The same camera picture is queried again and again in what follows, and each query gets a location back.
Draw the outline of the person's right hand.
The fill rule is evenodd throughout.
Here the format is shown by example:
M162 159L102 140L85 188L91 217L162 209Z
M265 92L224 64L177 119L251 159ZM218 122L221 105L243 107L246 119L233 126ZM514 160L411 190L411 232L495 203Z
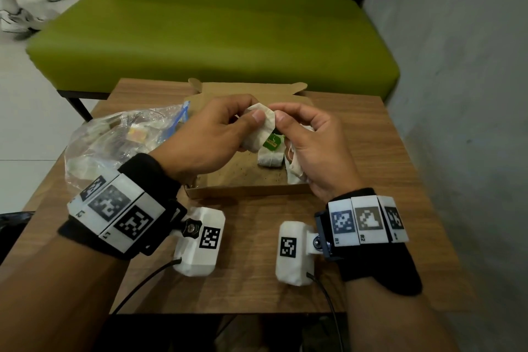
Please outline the person's right hand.
M286 112L307 129L307 147L296 150L296 154L313 194L323 203L368 187L356 167L338 117L301 103L272 103L269 108Z

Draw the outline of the person's left hand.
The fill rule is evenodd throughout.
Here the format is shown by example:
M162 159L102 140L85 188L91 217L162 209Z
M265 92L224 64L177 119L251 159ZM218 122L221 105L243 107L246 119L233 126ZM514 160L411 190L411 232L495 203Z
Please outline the person's left hand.
M256 103L249 94L215 97L149 155L170 178L190 185L198 175L221 169L235 153L243 151L244 138L229 137L225 126L231 116L244 114Z

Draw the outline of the white tea bag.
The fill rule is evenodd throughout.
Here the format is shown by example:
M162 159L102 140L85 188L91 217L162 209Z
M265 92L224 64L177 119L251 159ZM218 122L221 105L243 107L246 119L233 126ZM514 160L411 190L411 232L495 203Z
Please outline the white tea bag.
M285 145L281 144L272 151L266 147L261 147L257 154L257 164L264 168L280 168L285 158Z
M256 103L248 107L244 114L253 111L262 111L266 115L266 118L260 128L243 139L241 148L251 153L258 153L275 129L275 112L261 103Z
M296 154L296 149L293 146L291 140L286 136L284 136L284 145L285 145L284 159L285 159L285 167L286 167L288 184L297 185L297 184L308 183L309 182L308 177L306 173L304 173L300 165L298 156Z

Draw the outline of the person's right forearm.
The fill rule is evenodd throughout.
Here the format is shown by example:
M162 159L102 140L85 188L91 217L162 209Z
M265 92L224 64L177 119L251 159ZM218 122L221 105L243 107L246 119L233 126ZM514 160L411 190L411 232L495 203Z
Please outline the person's right forearm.
M390 292L373 278L345 282L353 352L460 352L424 295Z

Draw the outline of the person's left forearm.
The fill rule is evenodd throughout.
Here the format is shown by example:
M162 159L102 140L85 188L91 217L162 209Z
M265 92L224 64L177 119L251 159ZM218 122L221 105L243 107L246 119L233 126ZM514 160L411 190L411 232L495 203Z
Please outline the person's left forearm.
M0 352L89 352L128 266L56 235L0 283Z

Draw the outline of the brown cardboard box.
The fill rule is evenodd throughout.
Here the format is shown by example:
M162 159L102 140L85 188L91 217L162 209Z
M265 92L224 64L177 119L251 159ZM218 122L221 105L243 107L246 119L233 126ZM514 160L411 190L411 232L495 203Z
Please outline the brown cardboard box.
M306 96L298 95L307 89L304 82L293 84L260 84L247 82L201 82L190 78L189 84L197 94L189 96L189 117L201 111L213 98L232 94L251 94L263 105L277 102L294 102L313 105ZM206 199L243 196L278 196L310 194L305 183L289 184L287 172L280 168L264 168L258 165L256 153L237 152L220 170L198 175L191 185L184 186L190 199Z

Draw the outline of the green bench seat cushion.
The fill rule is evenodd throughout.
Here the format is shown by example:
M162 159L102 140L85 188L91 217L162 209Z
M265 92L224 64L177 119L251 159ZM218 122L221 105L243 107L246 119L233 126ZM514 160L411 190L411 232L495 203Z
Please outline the green bench seat cushion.
M26 53L57 91L74 93L194 77L384 99L400 76L353 0L79 0Z

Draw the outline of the black right wristband with markers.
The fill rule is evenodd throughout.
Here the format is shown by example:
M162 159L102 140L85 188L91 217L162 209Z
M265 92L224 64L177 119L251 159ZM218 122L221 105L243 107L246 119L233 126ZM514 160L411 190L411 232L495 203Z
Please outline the black right wristband with markers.
M344 282L372 278L397 295L422 293L406 246L409 237L392 197L362 188L331 199L314 218L323 255L337 264Z

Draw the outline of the black wristband with markers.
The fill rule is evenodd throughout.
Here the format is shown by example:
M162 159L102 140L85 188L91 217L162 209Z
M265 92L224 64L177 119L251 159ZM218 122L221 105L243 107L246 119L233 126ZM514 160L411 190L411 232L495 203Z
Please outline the black wristband with markers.
M409 237L392 197L362 188L331 199L314 218L323 255L337 264L344 282L372 278L397 295L422 293L406 246Z
M103 169L69 201L57 233L124 261L150 256L188 213L176 198L180 188L151 155L139 153L119 169Z

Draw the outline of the clear plastic zip bag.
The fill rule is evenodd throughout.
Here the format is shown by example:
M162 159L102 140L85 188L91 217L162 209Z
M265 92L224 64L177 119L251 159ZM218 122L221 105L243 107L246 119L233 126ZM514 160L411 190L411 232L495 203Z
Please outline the clear plastic zip bag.
M96 118L72 134L64 151L65 182L76 195L104 169L118 169L138 153L149 153L188 120L190 102L136 109Z

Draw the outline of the black left wristband with markers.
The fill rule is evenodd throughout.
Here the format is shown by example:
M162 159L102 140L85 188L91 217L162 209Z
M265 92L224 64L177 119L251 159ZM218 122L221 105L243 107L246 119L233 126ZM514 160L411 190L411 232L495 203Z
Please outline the black left wristband with markers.
M139 153L119 169L103 169L69 201L57 233L124 261L150 256L188 213L176 198L180 188L151 155Z

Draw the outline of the black object beside table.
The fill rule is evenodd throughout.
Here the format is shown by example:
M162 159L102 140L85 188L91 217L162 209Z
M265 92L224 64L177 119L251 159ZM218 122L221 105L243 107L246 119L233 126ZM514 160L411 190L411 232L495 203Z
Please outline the black object beside table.
M30 222L35 211L0 214L0 265Z

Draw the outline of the black bench frame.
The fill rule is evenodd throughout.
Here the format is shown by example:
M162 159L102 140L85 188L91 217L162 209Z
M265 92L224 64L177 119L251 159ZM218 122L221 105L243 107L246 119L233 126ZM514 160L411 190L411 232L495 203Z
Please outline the black bench frame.
M66 99L75 111L84 119L85 122L90 122L93 117L81 99L87 100L107 100L110 93L102 92L85 92L75 90L57 90L58 94Z

